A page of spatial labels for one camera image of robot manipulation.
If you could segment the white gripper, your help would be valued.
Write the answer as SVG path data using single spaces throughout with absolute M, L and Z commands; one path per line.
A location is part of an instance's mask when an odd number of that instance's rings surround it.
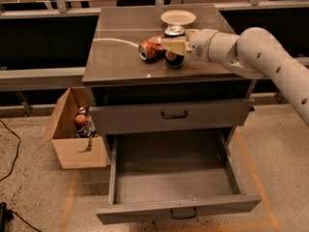
M 209 62 L 209 46 L 211 39 L 217 33 L 217 30 L 212 29 L 185 29 L 189 42 L 184 37 L 165 38 L 160 40 L 160 45 L 163 49 L 181 56 L 191 50 L 190 53 L 194 59 Z

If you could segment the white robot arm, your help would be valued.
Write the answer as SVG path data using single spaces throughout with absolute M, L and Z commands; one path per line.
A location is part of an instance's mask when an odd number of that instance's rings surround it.
M 214 62 L 248 79 L 270 79 L 309 126 L 309 69 L 294 59 L 267 30 L 249 28 L 239 35 L 189 30 L 184 37 L 160 41 L 163 49 Z

